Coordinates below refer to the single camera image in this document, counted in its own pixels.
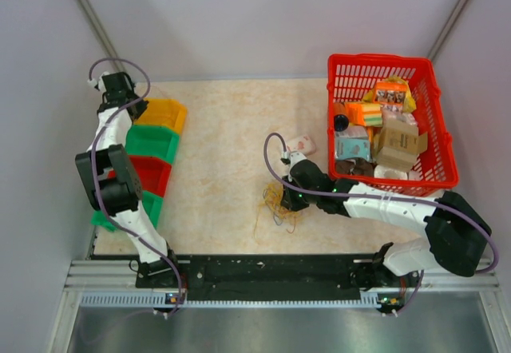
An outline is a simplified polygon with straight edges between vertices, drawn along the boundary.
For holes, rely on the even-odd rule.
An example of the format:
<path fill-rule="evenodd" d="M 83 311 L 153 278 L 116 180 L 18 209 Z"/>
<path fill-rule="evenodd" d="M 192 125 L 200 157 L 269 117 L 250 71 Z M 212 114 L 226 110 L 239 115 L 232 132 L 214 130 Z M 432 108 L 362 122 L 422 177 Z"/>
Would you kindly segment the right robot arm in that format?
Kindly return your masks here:
<path fill-rule="evenodd" d="M 471 277 L 491 237 L 488 224 L 468 201 L 452 191 L 440 197 L 385 192 L 351 179 L 332 180 L 300 152 L 284 152 L 281 205 L 299 212 L 311 205 L 330 215 L 381 221 L 411 231 L 417 238 L 384 244 L 373 257 L 373 277 L 389 286 L 413 271 L 444 268 Z"/>

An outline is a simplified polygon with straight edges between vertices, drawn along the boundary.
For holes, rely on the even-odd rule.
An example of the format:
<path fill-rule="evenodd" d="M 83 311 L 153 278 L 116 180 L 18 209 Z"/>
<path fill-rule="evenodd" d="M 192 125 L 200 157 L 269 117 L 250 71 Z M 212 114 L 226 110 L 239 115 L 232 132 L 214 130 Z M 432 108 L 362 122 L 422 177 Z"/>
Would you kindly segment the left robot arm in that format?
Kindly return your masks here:
<path fill-rule="evenodd" d="M 141 275 L 172 286 L 180 279 L 180 265 L 145 211 L 141 179 L 125 149 L 128 131 L 148 102 L 137 95 L 126 72 L 104 72 L 89 83 L 101 92 L 101 103 L 93 142 L 75 156 L 86 196 L 94 210 L 132 241 Z"/>

